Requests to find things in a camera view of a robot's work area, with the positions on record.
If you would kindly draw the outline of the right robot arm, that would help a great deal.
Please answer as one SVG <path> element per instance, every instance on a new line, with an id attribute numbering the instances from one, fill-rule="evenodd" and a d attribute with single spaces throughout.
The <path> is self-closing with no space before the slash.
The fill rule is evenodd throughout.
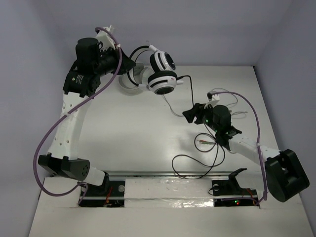
<path id="1" fill-rule="evenodd" d="M 276 200 L 286 202 L 309 187 L 309 179 L 294 151 L 272 149 L 260 145 L 259 140 L 246 137 L 232 126 L 231 113 L 226 106 L 196 103 L 182 114 L 188 123 L 204 124 L 211 128 L 220 146 L 260 166 L 263 200 L 271 194 Z"/>

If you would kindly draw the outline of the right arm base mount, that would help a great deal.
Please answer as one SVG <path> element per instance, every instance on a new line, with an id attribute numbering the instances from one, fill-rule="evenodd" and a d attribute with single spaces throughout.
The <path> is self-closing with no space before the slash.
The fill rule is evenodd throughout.
<path id="1" fill-rule="evenodd" d="M 239 168 L 226 180 L 212 180 L 208 194 L 214 197 L 214 207 L 259 206 L 257 191 L 241 188 L 236 177 L 247 168 Z"/>

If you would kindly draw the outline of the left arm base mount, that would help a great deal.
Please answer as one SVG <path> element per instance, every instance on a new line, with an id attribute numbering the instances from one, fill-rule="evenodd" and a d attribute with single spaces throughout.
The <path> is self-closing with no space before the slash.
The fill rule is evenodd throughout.
<path id="1" fill-rule="evenodd" d="M 79 206 L 89 208 L 124 207 L 125 180 L 111 179 L 108 174 L 101 186 L 88 184 L 88 188 L 81 188 Z"/>

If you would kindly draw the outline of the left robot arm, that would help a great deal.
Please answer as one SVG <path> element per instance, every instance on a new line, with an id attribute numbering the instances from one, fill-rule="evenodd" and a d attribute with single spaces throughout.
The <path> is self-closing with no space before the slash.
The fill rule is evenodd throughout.
<path id="1" fill-rule="evenodd" d="M 109 191 L 110 183 L 104 171 L 79 158 L 79 138 L 87 110 L 93 98 L 103 89 L 101 77 L 122 75 L 135 63 L 121 50 L 116 40 L 104 49 L 104 39 L 79 39 L 75 47 L 76 60 L 63 86 L 63 107 L 57 130 L 47 154 L 39 155 L 37 164 L 50 173 L 91 184 L 99 195 Z"/>

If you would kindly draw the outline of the black and white headphones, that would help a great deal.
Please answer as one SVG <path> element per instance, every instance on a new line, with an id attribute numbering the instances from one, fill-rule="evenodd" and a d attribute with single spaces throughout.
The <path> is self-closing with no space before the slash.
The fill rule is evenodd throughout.
<path id="1" fill-rule="evenodd" d="M 136 62 L 138 57 L 146 51 L 153 52 L 150 56 L 150 65 L 154 73 L 148 77 L 146 83 L 141 83 L 134 79 L 134 70 L 130 70 L 127 77 L 133 85 L 156 95 L 165 95 L 173 92 L 176 86 L 184 83 L 175 73 L 176 66 L 170 54 L 157 49 L 152 44 L 136 48 L 129 58 Z"/>

